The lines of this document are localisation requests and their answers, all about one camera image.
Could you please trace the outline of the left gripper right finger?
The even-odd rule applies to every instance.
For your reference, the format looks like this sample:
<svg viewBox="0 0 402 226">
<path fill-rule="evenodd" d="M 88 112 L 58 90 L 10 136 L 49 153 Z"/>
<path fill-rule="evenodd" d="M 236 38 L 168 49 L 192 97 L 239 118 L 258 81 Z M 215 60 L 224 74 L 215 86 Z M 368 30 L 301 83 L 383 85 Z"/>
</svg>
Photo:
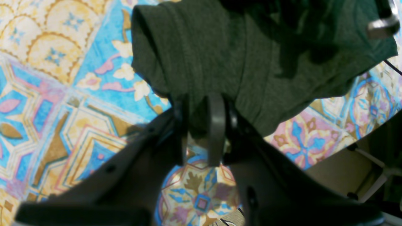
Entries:
<svg viewBox="0 0 402 226">
<path fill-rule="evenodd" d="M 375 206 L 320 185 L 267 143 L 222 94 L 207 98 L 208 165 L 228 166 L 247 226 L 379 226 Z"/>
</svg>

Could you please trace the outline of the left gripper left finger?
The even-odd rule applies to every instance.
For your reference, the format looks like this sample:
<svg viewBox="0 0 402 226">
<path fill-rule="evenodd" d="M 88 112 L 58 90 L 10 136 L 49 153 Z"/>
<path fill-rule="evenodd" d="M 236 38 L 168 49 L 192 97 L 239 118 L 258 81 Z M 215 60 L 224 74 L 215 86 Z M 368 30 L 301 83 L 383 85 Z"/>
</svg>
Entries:
<svg viewBox="0 0 402 226">
<path fill-rule="evenodd" d="M 98 170 L 44 202 L 24 202 L 16 226 L 156 226 L 162 184 L 186 160 L 188 96 L 165 111 Z"/>
</svg>

